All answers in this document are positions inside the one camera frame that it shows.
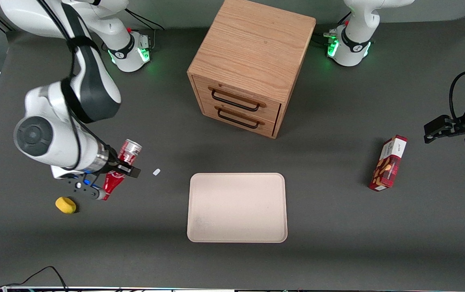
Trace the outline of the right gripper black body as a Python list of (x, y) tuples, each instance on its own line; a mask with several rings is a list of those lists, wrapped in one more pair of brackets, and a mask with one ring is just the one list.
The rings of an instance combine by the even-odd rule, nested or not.
[(107, 175), (114, 178), (123, 178), (124, 174), (119, 172), (118, 166), (120, 165), (120, 159), (118, 158), (116, 151), (109, 151), (109, 157), (107, 161)]

